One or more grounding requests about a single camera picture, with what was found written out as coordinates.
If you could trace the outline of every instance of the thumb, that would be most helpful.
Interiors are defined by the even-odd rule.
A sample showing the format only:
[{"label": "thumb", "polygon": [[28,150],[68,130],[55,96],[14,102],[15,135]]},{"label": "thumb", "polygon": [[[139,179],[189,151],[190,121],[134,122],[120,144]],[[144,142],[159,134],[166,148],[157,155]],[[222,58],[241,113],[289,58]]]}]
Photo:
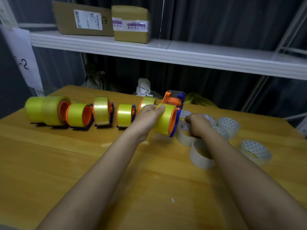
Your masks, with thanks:
[{"label": "thumb", "polygon": [[165,111],[165,105],[159,106],[157,109],[154,110],[157,116],[160,116]]}]

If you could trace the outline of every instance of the handwritten number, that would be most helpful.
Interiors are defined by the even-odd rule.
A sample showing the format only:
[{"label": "handwritten number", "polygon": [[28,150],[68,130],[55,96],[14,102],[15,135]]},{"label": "handwritten number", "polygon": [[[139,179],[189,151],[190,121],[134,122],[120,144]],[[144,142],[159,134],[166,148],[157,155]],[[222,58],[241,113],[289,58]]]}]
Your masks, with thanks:
[{"label": "handwritten number", "polygon": [[21,59],[21,62],[25,62],[25,65],[23,66],[25,69],[28,69],[28,68],[26,68],[25,66],[27,65],[27,61],[25,60],[25,59]]}]

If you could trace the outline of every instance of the hand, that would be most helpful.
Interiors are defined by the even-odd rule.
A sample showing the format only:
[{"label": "hand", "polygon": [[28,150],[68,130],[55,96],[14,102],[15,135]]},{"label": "hand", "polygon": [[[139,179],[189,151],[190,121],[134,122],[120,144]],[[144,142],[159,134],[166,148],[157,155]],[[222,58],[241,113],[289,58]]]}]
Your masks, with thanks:
[{"label": "hand", "polygon": [[193,135],[201,137],[206,129],[212,128],[212,125],[203,114],[191,114],[185,117],[187,123],[191,123],[191,132]]},{"label": "hand", "polygon": [[165,111],[165,105],[156,108],[156,105],[146,105],[142,108],[136,119],[126,129],[137,135],[141,143],[147,139],[150,130],[154,127],[158,117]]}]

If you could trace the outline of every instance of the white cloth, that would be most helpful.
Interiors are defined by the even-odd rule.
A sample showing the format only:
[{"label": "white cloth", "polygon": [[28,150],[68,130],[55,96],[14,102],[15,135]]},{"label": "white cloth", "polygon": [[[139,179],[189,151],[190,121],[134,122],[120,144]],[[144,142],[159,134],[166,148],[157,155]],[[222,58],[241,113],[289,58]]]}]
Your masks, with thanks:
[{"label": "white cloth", "polygon": [[136,87],[136,95],[145,96],[148,94],[150,94],[150,81],[146,78],[140,78]]}]

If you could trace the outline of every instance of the yellow tape roll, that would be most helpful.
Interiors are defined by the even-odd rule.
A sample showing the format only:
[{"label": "yellow tape roll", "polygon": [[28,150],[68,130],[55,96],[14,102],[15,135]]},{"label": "yellow tape roll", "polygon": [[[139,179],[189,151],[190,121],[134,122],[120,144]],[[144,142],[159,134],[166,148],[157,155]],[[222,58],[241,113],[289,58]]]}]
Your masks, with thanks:
[{"label": "yellow tape roll", "polygon": [[165,105],[165,111],[162,115],[158,117],[154,129],[163,135],[171,135],[176,121],[176,106],[160,103],[158,104],[157,108],[161,105]]},{"label": "yellow tape roll", "polygon": [[92,108],[86,103],[72,103],[66,113],[66,121],[72,127],[86,127],[92,117]]},{"label": "yellow tape roll", "polygon": [[138,107],[138,113],[140,113],[141,109],[146,105],[156,104],[156,98],[155,97],[149,97],[145,96],[143,100],[140,102],[140,105]]},{"label": "yellow tape roll", "polygon": [[25,102],[25,113],[30,123],[43,123],[41,106],[45,97],[29,97]]},{"label": "yellow tape roll", "polygon": [[94,117],[97,126],[110,124],[109,99],[107,96],[96,97],[94,100]]},{"label": "yellow tape roll", "polygon": [[42,103],[42,116],[44,123],[49,126],[66,125],[66,110],[70,99],[65,96],[47,96]]},{"label": "yellow tape roll", "polygon": [[120,104],[117,109],[117,126],[129,127],[134,115],[135,109],[132,104]]}]

